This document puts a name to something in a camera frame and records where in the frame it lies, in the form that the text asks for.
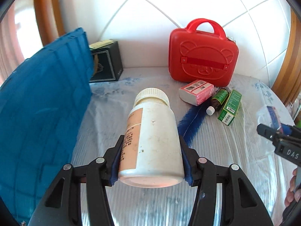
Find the person's right hand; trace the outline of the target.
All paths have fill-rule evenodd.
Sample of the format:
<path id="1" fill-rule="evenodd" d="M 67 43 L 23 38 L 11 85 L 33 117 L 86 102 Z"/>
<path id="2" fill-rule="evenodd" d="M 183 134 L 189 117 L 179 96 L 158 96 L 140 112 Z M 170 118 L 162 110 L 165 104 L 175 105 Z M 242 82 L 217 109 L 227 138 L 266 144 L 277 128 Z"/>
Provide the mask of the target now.
<path id="1" fill-rule="evenodd" d="M 293 170 L 292 174 L 293 177 L 290 180 L 289 189 L 287 191 L 285 201 L 284 201 L 285 207 L 288 207 L 292 202 L 298 202 L 300 198 L 300 192 L 294 192 L 297 168 Z"/>

